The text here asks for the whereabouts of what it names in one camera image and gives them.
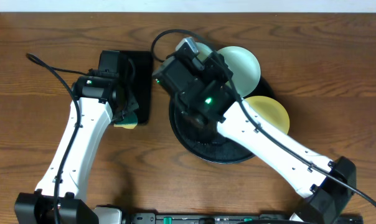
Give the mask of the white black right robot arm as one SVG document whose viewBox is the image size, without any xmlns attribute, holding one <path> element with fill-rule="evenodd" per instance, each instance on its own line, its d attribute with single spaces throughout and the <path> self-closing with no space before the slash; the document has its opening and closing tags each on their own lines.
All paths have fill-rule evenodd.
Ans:
<svg viewBox="0 0 376 224">
<path fill-rule="evenodd" d="M 249 50 L 231 46 L 214 51 L 188 37 L 153 78 L 170 95 L 179 130 L 202 143 L 222 136 L 256 155 L 292 186 L 303 199 L 292 221 L 337 221 L 353 195 L 355 165 L 308 149 L 250 105 L 261 68 Z"/>
</svg>

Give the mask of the green yellow sponge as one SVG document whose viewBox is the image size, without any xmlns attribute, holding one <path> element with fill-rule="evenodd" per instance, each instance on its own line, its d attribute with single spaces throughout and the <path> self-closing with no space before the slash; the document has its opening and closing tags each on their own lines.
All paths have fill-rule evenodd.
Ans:
<svg viewBox="0 0 376 224">
<path fill-rule="evenodd" d="M 138 117 L 134 112 L 122 114 L 113 122 L 113 126 L 116 128 L 134 129 L 137 125 Z"/>
</svg>

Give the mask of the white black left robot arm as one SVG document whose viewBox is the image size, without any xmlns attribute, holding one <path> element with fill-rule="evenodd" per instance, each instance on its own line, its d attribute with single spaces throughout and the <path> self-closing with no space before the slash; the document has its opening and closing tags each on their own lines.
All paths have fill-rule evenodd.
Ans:
<svg viewBox="0 0 376 224">
<path fill-rule="evenodd" d="M 26 57 L 52 73 L 72 102 L 67 125 L 55 156 L 33 193 L 20 193 L 14 204 L 19 223 L 124 223 L 123 211 L 112 205 L 91 209 L 86 203 L 88 179 L 105 130 L 136 109 L 131 83 L 132 59 L 120 51 L 104 50 L 98 69 L 81 73 L 72 86 L 37 56 Z"/>
</svg>

